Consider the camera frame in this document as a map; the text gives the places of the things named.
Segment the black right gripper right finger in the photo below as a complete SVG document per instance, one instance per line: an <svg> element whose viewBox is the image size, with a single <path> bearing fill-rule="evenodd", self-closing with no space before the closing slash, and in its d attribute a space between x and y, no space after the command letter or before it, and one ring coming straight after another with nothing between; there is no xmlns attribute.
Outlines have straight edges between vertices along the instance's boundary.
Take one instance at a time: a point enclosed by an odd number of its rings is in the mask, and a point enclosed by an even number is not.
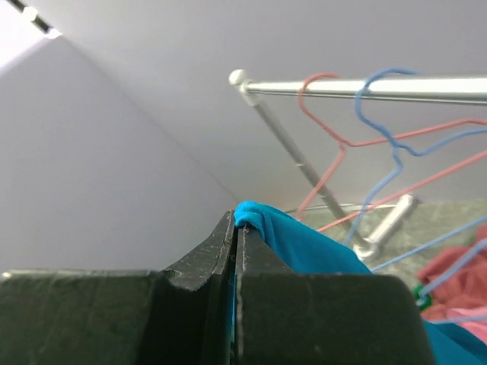
<svg viewBox="0 0 487 365"><path fill-rule="evenodd" d="M239 364L432 364L408 287L389 275L300 274L253 229L235 268Z"/></svg>

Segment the teal blue t shirt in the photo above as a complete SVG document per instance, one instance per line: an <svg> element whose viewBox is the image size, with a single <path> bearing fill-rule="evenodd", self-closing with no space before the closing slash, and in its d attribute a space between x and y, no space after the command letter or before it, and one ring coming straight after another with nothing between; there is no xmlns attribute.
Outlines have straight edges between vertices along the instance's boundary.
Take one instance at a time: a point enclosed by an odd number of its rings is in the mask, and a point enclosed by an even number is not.
<svg viewBox="0 0 487 365"><path fill-rule="evenodd" d="M371 273L351 249L272 206L242 202L234 219L237 228L255 228L270 249L299 273ZM486 343L463 327L428 321L423 326L437 364L486 363Z"/></svg>

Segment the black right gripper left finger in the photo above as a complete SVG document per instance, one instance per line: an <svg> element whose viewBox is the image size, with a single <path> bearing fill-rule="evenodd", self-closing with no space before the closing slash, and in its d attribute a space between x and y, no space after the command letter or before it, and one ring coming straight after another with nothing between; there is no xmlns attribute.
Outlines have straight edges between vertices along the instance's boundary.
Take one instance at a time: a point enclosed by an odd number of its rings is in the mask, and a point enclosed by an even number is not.
<svg viewBox="0 0 487 365"><path fill-rule="evenodd" d="M235 228L160 270L5 271L3 364L227 364Z"/></svg>

